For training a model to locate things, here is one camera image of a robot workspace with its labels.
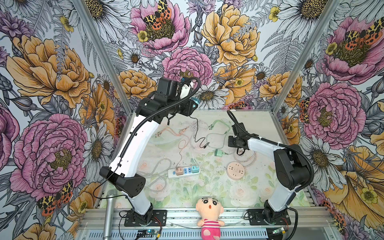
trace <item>doll face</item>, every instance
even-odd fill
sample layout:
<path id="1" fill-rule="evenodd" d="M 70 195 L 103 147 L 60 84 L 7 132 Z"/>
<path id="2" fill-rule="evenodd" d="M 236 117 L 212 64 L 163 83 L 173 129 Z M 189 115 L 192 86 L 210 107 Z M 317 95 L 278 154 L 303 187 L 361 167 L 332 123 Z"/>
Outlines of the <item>doll face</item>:
<path id="1" fill-rule="evenodd" d="M 209 220 L 217 220 L 219 215 L 224 212 L 224 208 L 218 200 L 206 197 L 197 201 L 196 210 L 202 218 Z"/>

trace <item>pink round power strip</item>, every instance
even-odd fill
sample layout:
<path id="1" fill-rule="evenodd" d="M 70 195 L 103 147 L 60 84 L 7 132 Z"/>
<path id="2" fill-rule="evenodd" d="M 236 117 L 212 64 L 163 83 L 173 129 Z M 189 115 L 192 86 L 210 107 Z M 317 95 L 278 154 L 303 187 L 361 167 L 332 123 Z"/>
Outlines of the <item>pink round power strip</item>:
<path id="1" fill-rule="evenodd" d="M 231 162 L 227 167 L 227 174 L 233 180 L 240 180 L 244 176 L 245 170 L 240 163 Z"/>

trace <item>striped shirt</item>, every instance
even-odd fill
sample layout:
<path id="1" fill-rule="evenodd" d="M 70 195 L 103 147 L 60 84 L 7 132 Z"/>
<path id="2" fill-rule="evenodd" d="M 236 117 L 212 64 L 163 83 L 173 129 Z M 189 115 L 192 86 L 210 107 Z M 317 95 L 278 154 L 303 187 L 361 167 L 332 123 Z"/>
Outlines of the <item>striped shirt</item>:
<path id="1" fill-rule="evenodd" d="M 204 219 L 204 225 L 202 227 L 206 227 L 206 228 L 220 228 L 220 224 L 217 221 L 210 221 L 208 219 Z"/>

